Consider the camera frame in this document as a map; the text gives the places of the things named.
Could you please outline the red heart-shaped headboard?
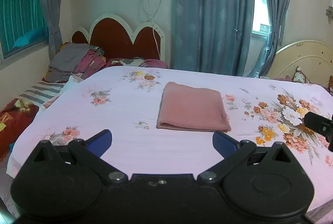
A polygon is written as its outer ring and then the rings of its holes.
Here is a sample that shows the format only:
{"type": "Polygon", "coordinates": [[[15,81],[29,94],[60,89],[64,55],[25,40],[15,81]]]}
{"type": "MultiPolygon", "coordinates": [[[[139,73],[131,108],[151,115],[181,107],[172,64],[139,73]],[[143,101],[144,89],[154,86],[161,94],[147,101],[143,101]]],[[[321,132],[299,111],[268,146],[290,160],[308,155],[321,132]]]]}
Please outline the red heart-shaped headboard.
{"type": "Polygon", "coordinates": [[[145,22],[133,30],[115,14],[98,17],[89,30],[79,27],[71,42],[100,47],[107,59],[165,59],[165,33],[158,25],[145,22]]]}

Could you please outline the pink floral bed sheet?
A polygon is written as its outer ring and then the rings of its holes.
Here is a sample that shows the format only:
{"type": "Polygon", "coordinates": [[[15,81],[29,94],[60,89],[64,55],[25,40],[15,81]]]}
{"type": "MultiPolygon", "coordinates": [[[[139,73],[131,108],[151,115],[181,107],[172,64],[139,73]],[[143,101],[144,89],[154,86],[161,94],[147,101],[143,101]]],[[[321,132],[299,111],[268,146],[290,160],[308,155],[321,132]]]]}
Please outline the pink floral bed sheet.
{"type": "Polygon", "coordinates": [[[198,175],[221,160],[210,132],[158,129],[163,90],[175,82],[218,91],[236,140],[269,147],[284,142],[314,185],[311,209],[332,200],[332,153],[307,129],[308,112],[332,116],[332,96],[319,85],[209,73],[110,67],[70,88],[42,112],[15,142],[7,164],[11,177],[39,141],[63,145],[112,132],[103,160],[134,173],[198,175]]]}

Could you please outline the cream round headboard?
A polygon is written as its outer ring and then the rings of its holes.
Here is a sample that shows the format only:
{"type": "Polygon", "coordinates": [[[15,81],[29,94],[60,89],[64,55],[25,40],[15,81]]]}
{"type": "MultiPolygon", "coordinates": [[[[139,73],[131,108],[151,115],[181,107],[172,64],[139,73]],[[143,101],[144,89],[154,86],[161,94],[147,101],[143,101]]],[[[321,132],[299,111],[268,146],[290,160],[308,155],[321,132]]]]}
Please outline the cream round headboard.
{"type": "Polygon", "coordinates": [[[332,76],[332,49],[314,40],[302,40],[279,49],[269,72],[268,78],[293,77],[300,67],[313,84],[328,87],[332,76]]]}

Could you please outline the window behind curtains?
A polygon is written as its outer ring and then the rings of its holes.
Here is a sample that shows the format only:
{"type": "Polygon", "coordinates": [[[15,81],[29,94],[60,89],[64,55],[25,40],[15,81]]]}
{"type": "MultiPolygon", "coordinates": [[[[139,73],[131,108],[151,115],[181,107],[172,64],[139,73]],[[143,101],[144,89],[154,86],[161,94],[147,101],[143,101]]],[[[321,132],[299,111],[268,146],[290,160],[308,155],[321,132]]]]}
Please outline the window behind curtains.
{"type": "Polygon", "coordinates": [[[255,0],[252,33],[266,37],[269,34],[270,22],[266,0],[255,0]]]}

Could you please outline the blue-grey curtain left panel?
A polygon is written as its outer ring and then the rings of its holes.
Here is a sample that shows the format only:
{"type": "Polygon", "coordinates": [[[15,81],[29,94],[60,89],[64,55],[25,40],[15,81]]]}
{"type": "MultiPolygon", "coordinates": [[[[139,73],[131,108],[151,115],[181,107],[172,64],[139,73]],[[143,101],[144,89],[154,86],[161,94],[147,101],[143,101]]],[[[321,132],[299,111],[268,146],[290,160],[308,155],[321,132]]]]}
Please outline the blue-grey curtain left panel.
{"type": "Polygon", "coordinates": [[[175,0],[173,67],[242,76],[255,0],[175,0]]]}

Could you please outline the pile of clothes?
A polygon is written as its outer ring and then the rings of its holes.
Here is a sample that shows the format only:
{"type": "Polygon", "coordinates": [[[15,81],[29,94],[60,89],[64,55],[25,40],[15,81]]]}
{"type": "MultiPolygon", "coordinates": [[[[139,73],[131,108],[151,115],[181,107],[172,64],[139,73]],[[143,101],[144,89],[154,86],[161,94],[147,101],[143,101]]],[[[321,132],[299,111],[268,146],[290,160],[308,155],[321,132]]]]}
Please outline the pile of clothes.
{"type": "Polygon", "coordinates": [[[100,47],[65,43],[51,60],[43,80],[46,82],[67,82],[72,75],[87,79],[105,65],[106,58],[100,47]]]}

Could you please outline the patterned pillow at headboard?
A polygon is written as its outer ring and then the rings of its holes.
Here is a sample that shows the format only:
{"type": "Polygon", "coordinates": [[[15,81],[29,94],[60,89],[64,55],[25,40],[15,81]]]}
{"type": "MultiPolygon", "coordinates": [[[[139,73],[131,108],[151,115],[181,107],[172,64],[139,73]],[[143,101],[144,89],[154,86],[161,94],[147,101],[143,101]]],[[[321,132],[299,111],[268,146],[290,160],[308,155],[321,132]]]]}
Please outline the patterned pillow at headboard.
{"type": "Polygon", "coordinates": [[[304,72],[300,66],[296,67],[292,81],[297,82],[297,83],[302,83],[302,84],[312,84],[312,82],[304,74],[304,72]]]}

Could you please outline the striped grey white cloth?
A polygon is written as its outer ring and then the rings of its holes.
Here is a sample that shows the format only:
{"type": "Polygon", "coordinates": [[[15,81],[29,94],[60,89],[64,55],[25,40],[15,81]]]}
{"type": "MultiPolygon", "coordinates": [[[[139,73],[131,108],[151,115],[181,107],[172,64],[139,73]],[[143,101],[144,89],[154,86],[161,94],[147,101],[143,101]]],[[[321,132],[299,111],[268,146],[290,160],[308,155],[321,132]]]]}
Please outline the striped grey white cloth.
{"type": "Polygon", "coordinates": [[[18,99],[29,101],[41,107],[43,103],[57,96],[66,83],[40,81],[18,96],[18,99]]]}

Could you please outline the magenta pillow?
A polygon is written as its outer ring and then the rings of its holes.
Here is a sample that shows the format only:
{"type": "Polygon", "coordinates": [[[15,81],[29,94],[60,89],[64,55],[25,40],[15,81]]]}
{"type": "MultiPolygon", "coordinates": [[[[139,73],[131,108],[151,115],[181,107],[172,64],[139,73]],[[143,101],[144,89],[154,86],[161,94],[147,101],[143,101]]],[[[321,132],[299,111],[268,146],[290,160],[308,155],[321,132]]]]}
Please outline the magenta pillow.
{"type": "Polygon", "coordinates": [[[131,67],[149,67],[149,68],[163,68],[168,69],[168,65],[159,60],[159,59],[143,59],[143,58],[134,58],[134,59],[110,59],[105,67],[112,66],[131,66],[131,67]]]}

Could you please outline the wall lamp fixture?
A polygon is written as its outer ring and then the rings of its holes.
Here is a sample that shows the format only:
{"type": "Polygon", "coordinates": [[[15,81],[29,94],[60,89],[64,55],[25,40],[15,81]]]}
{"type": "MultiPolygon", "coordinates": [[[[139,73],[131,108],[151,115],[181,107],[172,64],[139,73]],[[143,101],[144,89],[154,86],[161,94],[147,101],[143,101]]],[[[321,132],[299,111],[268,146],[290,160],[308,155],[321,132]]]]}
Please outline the wall lamp fixture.
{"type": "Polygon", "coordinates": [[[329,20],[333,19],[333,0],[330,0],[330,5],[326,9],[326,16],[328,17],[329,20]]]}

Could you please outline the pink knit sweater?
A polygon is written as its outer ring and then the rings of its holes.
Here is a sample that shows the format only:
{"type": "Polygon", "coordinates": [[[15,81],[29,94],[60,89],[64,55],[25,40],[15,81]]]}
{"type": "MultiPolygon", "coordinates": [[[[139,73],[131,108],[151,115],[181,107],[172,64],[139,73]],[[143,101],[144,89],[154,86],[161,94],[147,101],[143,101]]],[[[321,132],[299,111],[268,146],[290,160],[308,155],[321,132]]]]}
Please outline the pink knit sweater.
{"type": "Polygon", "coordinates": [[[195,132],[231,130],[220,92],[175,82],[164,87],[156,127],[195,132]]]}

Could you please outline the red patterned blanket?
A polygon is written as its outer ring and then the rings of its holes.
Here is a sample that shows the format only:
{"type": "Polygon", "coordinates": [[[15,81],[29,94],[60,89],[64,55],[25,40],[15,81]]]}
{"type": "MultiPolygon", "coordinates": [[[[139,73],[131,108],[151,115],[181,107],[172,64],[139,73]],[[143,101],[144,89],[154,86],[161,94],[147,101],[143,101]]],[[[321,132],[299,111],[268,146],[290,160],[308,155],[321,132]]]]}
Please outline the red patterned blanket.
{"type": "Polygon", "coordinates": [[[1,161],[10,151],[22,132],[32,123],[39,107],[23,99],[14,98],[1,110],[0,156],[1,161]]]}

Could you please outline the green side window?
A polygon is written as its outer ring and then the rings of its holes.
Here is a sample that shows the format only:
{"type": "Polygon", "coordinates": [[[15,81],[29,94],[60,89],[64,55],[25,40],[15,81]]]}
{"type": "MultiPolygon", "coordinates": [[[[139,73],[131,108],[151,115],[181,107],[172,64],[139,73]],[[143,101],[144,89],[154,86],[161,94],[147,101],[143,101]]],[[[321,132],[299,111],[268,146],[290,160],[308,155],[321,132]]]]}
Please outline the green side window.
{"type": "Polygon", "coordinates": [[[1,0],[1,53],[12,55],[48,39],[40,0],[1,0]]]}

